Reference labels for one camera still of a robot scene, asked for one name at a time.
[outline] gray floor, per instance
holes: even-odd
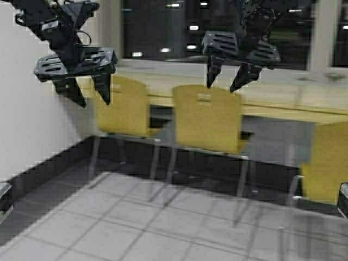
[[[63,175],[16,206],[3,230],[30,225],[0,260],[348,260],[343,219],[114,172],[86,183],[85,174]]]

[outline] white wall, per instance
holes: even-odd
[[[92,134],[91,106],[82,109],[33,75],[48,45],[14,23],[0,4],[0,180],[7,180]]]

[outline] chair leg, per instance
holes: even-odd
[[[242,197],[243,197],[243,192],[244,192],[244,187],[245,187],[245,182],[246,182],[246,176],[248,172],[248,164],[249,159],[248,157],[243,157],[243,163],[241,167],[241,173],[240,173],[240,178],[239,178],[239,183],[238,183],[238,189],[237,189],[237,204],[235,205],[234,208],[234,213],[233,213],[233,226],[237,225],[238,222],[238,216],[239,216],[239,210],[240,206],[242,204]]]
[[[151,170],[150,170],[150,186],[148,190],[148,200],[153,201],[153,187],[154,181],[156,179],[156,172],[157,172],[157,166],[158,166],[158,160],[159,160],[159,152],[160,152],[160,146],[159,144],[156,143],[154,144],[154,150],[153,150],[153,158],[152,158],[152,163],[151,163]]]
[[[251,186],[252,186],[252,193],[258,194],[259,191],[257,189],[257,182],[256,182],[256,162],[250,161],[250,177],[251,177]]]
[[[168,166],[168,172],[167,172],[167,176],[166,176],[166,183],[167,184],[172,183],[177,153],[178,153],[178,149],[175,147],[172,147],[172,151],[171,151],[171,155],[170,155],[170,162],[169,162],[169,166]]]
[[[288,194],[288,199],[287,199],[287,206],[288,207],[293,207],[293,205],[294,205],[293,198],[295,197],[296,189],[299,186],[299,182],[302,178],[303,178],[303,176],[295,176],[293,178],[293,181],[291,182],[290,190],[289,190],[289,194]]]
[[[279,228],[279,244],[281,251],[279,253],[279,259],[280,260],[287,260],[288,254],[289,254],[289,245],[290,245],[290,233],[288,233],[288,230],[292,226],[292,219],[293,219],[293,211],[294,211],[294,197],[296,194],[296,189],[299,185],[300,180],[302,179],[302,176],[295,176],[291,182],[290,190],[286,202],[286,206],[288,209],[285,210],[285,217],[284,220],[289,219],[289,222],[283,227]]]
[[[159,151],[160,151],[160,146],[156,142],[154,144],[153,159],[152,159],[152,163],[151,163],[151,172],[150,172],[150,179],[151,180],[156,179],[156,172],[157,172],[157,166],[158,166],[158,160],[159,160]]]
[[[168,188],[168,186],[172,183],[173,180],[173,176],[174,176],[174,168],[175,168],[175,163],[176,163],[176,158],[177,158],[177,153],[178,150],[176,147],[172,147],[171,149],[171,155],[170,155],[170,161],[169,161],[169,166],[168,166],[168,171],[167,171],[167,175],[166,175],[166,179],[165,179],[165,186],[164,186],[164,190],[166,190]],[[163,206],[166,207],[170,201],[171,198],[168,198],[168,194],[170,194],[169,189],[167,190],[167,192],[163,193]]]
[[[125,165],[127,163],[127,156],[125,150],[125,141],[122,139],[117,139],[117,145],[119,147],[120,156],[121,156],[121,165]]]
[[[248,166],[249,166],[249,159],[248,159],[248,157],[244,157],[243,163],[241,166],[240,178],[239,178],[238,189],[237,189],[237,196],[238,197],[243,197],[246,176],[248,173]]]
[[[91,158],[91,163],[89,165],[89,170],[88,170],[88,179],[90,181],[94,179],[96,176],[96,165],[97,165],[99,148],[100,148],[100,140],[101,138],[100,136],[98,136],[94,139],[94,143],[93,143],[92,158]]]

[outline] window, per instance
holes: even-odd
[[[348,0],[343,0],[339,14],[333,67],[348,67]]]
[[[315,2],[287,14],[270,35],[281,53],[278,67],[306,69]],[[228,0],[124,0],[122,11],[124,56],[133,59],[205,62],[201,41],[206,30],[233,30],[237,22]]]

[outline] yellow chair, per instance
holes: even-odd
[[[243,161],[238,196],[243,195],[248,157],[241,156],[251,134],[241,135],[242,97],[204,85],[182,85],[173,89],[176,144],[172,146],[167,182],[171,183],[177,149],[226,155]]]
[[[111,103],[106,105],[95,91],[93,96],[96,121],[99,129],[107,134],[117,134],[122,164],[126,163],[123,140],[136,138],[142,142],[154,141],[154,158],[151,176],[156,175],[159,158],[158,139],[151,138],[159,131],[158,128],[150,128],[150,104],[147,96],[147,87],[144,83],[113,75],[111,77]],[[95,165],[100,146],[100,137],[95,139],[90,177],[95,175]]]
[[[309,164],[301,165],[301,176],[291,184],[289,204],[302,180],[305,198],[321,203],[337,204],[340,186],[348,182],[348,122],[317,125]]]

